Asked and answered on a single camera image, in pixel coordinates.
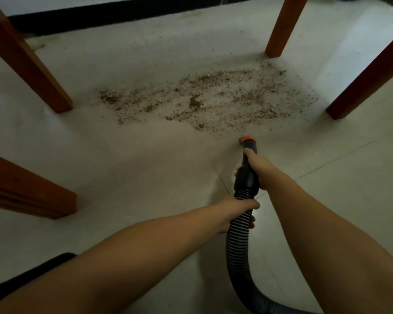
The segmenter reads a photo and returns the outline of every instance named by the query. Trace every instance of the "wall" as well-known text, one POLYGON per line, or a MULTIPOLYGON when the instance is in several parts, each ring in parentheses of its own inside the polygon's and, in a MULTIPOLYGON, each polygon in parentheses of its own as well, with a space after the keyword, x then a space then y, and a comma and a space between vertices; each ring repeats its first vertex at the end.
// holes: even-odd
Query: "wall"
POLYGON ((0 0, 0 9, 10 16, 115 1, 123 0, 0 0))

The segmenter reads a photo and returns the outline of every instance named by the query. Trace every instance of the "black corrugated hose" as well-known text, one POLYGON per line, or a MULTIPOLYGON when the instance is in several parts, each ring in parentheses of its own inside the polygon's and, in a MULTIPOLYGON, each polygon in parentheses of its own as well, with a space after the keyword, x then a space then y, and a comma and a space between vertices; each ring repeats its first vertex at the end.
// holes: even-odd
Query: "black corrugated hose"
MULTIPOLYGON (((251 137, 241 137, 239 142, 245 148, 257 152, 256 142, 251 137)), ((243 155, 242 167, 238 169, 234 183, 234 197, 237 199, 254 199, 259 191, 257 174, 249 165, 247 156, 243 155)), ((292 309, 269 299, 258 290, 252 280, 248 261, 249 223, 252 211, 230 222, 227 232, 226 258, 231 283, 237 296, 253 314, 311 314, 292 309)))

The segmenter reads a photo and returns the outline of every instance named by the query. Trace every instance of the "dirt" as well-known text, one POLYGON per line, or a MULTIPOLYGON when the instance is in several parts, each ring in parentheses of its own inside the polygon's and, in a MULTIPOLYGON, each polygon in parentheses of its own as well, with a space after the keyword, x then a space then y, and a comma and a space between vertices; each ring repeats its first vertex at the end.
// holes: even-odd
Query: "dirt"
POLYGON ((99 99, 113 108, 120 125, 156 116, 188 122, 199 131, 224 134, 245 131, 249 124, 264 124, 267 119, 297 117, 317 101, 289 83, 287 70, 263 61, 252 69, 188 75, 129 92, 106 88, 99 91, 99 99))

